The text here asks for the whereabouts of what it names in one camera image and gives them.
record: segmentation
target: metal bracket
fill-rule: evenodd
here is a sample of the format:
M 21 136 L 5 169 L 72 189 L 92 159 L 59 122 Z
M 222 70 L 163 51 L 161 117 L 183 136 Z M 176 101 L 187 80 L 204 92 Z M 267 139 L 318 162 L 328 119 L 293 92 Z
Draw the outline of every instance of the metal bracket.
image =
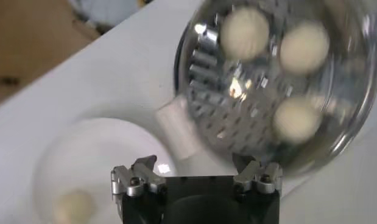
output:
M 234 185 L 239 186 L 242 192 L 252 189 L 256 183 L 257 190 L 262 194 L 272 194 L 278 191 L 281 194 L 283 170 L 277 163 L 270 163 L 262 167 L 259 162 L 251 161 L 247 167 L 233 177 Z
M 131 169 L 117 166 L 111 171 L 111 193 L 113 200 L 119 200 L 118 195 L 126 193 L 129 197 L 138 197 L 143 194 L 145 186 L 153 193 L 166 185 L 166 180 L 153 173 L 152 169 L 157 160 L 156 156 L 137 159 Z

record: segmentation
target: white dough ball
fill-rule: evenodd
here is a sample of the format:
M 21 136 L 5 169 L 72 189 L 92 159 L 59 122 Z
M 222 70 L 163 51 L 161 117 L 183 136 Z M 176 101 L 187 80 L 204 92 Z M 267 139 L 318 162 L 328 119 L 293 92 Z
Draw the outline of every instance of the white dough ball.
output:
M 308 75 L 323 65 L 329 46 L 328 33 L 321 24 L 304 22 L 284 36 L 280 49 L 281 65 L 294 75 Z
M 286 99 L 273 118 L 278 136 L 291 144 L 301 144 L 313 137 L 320 127 L 322 115 L 303 97 Z
M 80 189 L 62 195 L 54 206 L 57 224 L 86 224 L 95 212 L 92 196 Z
M 229 14 L 220 31 L 220 45 L 227 58 L 249 60 L 266 47 L 269 25 L 266 17 L 251 7 Z

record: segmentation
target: screw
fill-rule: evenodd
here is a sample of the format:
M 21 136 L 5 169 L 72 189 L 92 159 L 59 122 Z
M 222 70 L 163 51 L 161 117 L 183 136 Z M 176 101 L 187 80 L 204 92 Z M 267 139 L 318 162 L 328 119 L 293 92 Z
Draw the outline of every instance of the screw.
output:
M 260 181 L 263 183 L 271 183 L 271 177 L 268 174 L 263 174 L 260 178 Z
M 140 182 L 141 182 L 141 180 L 138 177 L 133 177 L 133 178 L 130 179 L 130 185 L 131 186 L 137 186 L 137 185 L 139 185 Z

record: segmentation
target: metal grater disc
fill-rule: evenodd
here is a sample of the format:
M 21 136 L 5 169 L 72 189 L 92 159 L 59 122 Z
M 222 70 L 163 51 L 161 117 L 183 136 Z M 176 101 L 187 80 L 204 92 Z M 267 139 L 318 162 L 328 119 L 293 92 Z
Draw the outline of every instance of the metal grater disc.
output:
M 325 114 L 324 123 L 311 142 L 322 142 L 319 136 L 331 132 L 331 138 L 325 138 L 324 142 L 330 148 L 327 150 L 333 148 L 332 136 L 343 134 L 344 126 L 357 112 L 356 105 L 362 103 L 361 96 L 371 88 L 358 86 L 366 82 L 361 74 L 369 72 L 372 78 L 374 70 L 366 66 L 368 49 L 364 44 L 346 46 L 347 40 L 362 40 L 360 27 L 356 28 L 355 21 L 341 27 L 342 17 L 328 16 L 334 6 L 324 2 L 207 0 L 203 3 L 178 51 L 178 93 L 187 97 L 188 110 L 198 131 L 213 150 L 253 155 L 263 162 L 278 161 L 283 165 L 298 157 L 298 148 L 308 144 L 298 147 L 282 144 L 272 128 L 272 118 L 285 98 L 300 95 L 308 96 Z M 270 26 L 265 51 L 249 61 L 227 60 L 219 44 L 224 19 L 240 7 L 256 8 Z M 306 20 L 326 27 L 331 49 L 325 64 L 315 74 L 296 77 L 280 66 L 280 43 L 287 30 Z

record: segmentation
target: round metal tray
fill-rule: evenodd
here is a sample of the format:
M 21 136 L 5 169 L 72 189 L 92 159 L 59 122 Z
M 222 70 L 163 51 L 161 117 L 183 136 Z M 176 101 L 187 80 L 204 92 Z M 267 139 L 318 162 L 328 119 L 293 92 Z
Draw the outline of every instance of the round metal tray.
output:
M 255 7 L 268 19 L 266 50 L 250 61 L 225 58 L 219 45 L 223 19 L 240 7 Z M 284 33 L 301 21 L 317 21 L 331 47 L 325 64 L 308 78 L 284 71 L 278 51 Z M 377 89 L 376 18 L 359 1 L 207 0 L 189 23 L 176 56 L 177 94 L 203 140 L 221 153 L 279 162 L 287 175 L 321 167 L 356 136 Z M 231 85 L 241 89 L 238 97 Z M 325 115 L 316 135 L 302 145 L 279 141 L 272 116 L 287 97 L 305 96 Z

